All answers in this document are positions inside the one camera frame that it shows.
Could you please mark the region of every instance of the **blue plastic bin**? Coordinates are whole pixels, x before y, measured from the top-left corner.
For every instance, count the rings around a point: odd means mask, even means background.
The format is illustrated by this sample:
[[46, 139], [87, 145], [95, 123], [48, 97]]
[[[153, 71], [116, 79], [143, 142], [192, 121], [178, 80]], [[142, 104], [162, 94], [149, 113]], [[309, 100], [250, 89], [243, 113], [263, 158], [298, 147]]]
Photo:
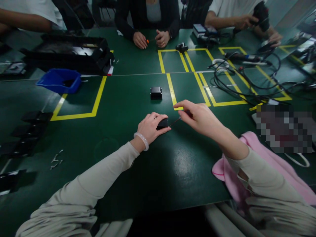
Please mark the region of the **blue plastic bin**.
[[[69, 69], [50, 69], [42, 78], [36, 83], [37, 86], [45, 87], [53, 92], [61, 94], [76, 93], [81, 84], [81, 74]], [[63, 85], [63, 81], [74, 80], [71, 87]]]

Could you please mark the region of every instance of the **pixelated area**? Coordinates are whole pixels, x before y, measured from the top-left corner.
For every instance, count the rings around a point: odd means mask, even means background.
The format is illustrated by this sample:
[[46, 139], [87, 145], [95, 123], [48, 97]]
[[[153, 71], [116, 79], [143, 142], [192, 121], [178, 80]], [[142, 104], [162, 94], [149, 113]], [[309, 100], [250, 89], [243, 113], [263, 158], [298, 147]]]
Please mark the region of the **pixelated area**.
[[288, 105], [257, 106], [257, 130], [275, 153], [311, 153], [316, 123], [311, 112]]

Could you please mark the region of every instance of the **white cable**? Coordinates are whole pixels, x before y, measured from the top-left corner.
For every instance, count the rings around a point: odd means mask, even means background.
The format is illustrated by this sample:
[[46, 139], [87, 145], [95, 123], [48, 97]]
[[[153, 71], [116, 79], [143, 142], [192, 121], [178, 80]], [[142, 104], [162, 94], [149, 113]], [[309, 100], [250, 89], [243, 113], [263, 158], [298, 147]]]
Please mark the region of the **white cable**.
[[[217, 63], [224, 63], [225, 66], [218, 66]], [[214, 65], [214, 67], [216, 67], [216, 69], [218, 68], [218, 72], [223, 72], [223, 71], [227, 71], [227, 69], [229, 68], [229, 63], [224, 60], [224, 59], [214, 59], [212, 61], [212, 65]]]
[[149, 145], [148, 145], [148, 142], [147, 142], [146, 138], [140, 133], [134, 133], [134, 138], [136, 136], [139, 136], [143, 140], [143, 142], [145, 143], [145, 150], [144, 151], [148, 151]]
[[291, 156], [289, 156], [288, 154], [284, 153], [291, 161], [293, 161], [295, 164], [301, 166], [301, 167], [310, 167], [310, 163], [309, 161], [302, 155], [302, 153], [297, 153], [300, 157], [302, 157], [302, 159], [305, 161], [306, 165], [302, 165], [300, 162], [294, 160]]

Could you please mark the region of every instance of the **screwdriver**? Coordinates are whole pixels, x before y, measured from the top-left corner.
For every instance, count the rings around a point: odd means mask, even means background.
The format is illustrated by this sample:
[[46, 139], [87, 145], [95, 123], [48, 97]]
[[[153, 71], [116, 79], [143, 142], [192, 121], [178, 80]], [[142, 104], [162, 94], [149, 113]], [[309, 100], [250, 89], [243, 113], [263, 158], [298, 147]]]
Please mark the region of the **screwdriver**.
[[[187, 115], [190, 116], [190, 118], [193, 117], [193, 115], [191, 114], [190, 110], [185, 111], [187, 113]], [[172, 125], [174, 125], [176, 122], [178, 122], [181, 119], [181, 117], [179, 117], [176, 121], [174, 121], [172, 124], [169, 125], [169, 127], [171, 127]]]

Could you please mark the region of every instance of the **person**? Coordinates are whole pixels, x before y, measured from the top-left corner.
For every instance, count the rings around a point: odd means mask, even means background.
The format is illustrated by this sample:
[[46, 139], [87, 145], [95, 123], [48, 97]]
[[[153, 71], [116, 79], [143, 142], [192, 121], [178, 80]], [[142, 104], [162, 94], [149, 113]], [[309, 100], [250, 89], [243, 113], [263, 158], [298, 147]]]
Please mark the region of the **person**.
[[[126, 21], [129, 11], [131, 12], [134, 28]], [[148, 44], [146, 37], [139, 30], [156, 29], [156, 43], [158, 47], [164, 48], [179, 33], [178, 1], [118, 0], [115, 24], [124, 37], [133, 41], [140, 49], [146, 49]]]
[[[251, 21], [258, 22], [254, 16], [254, 7], [262, 0], [213, 0], [208, 9], [205, 19], [205, 26], [213, 26], [217, 30], [228, 27], [235, 27], [245, 30], [252, 27]], [[259, 26], [253, 30], [259, 37], [267, 38], [269, 42], [276, 42], [272, 47], [281, 45], [283, 38], [273, 26], [264, 33]]]
[[51, 0], [0, 1], [0, 34], [13, 28], [48, 33], [66, 29], [63, 17]]
[[[173, 107], [189, 110], [190, 116], [178, 111], [182, 120], [219, 145], [240, 181], [253, 194], [247, 198], [250, 217], [257, 223], [265, 223], [260, 230], [265, 236], [316, 235], [316, 210], [305, 203], [277, 170], [226, 128], [205, 104], [184, 100]], [[156, 130], [165, 118], [168, 116], [148, 114], [138, 125], [139, 135], [65, 184], [31, 214], [16, 236], [91, 236], [89, 230], [97, 220], [93, 208], [98, 199], [104, 197], [117, 177], [131, 167], [148, 145], [171, 130], [169, 127]], [[132, 222], [128, 219], [104, 224], [97, 236], [126, 236]]]

